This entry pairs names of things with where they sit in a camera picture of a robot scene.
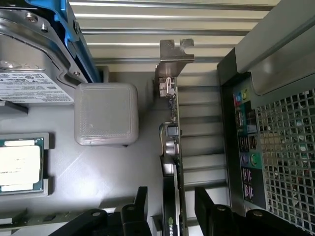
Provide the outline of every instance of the mesh grille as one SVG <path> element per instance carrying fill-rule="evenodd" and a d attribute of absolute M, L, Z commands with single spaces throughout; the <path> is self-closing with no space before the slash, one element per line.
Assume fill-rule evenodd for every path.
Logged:
<path fill-rule="evenodd" d="M 267 209 L 315 233 L 315 92 L 257 108 Z"/>

